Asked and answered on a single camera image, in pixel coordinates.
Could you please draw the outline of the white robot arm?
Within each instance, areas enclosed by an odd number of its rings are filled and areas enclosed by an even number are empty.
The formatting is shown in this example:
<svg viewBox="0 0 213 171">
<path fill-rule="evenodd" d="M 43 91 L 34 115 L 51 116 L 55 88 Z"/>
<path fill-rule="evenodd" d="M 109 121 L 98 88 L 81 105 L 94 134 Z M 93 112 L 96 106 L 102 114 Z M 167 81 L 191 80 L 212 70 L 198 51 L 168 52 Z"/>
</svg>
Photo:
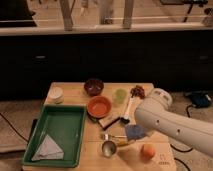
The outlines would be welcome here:
<svg viewBox="0 0 213 171">
<path fill-rule="evenodd" d="M 147 133 L 156 130 L 213 157 L 213 123 L 170 112 L 171 104 L 167 91 L 152 89 L 134 112 L 136 123 Z"/>
</svg>

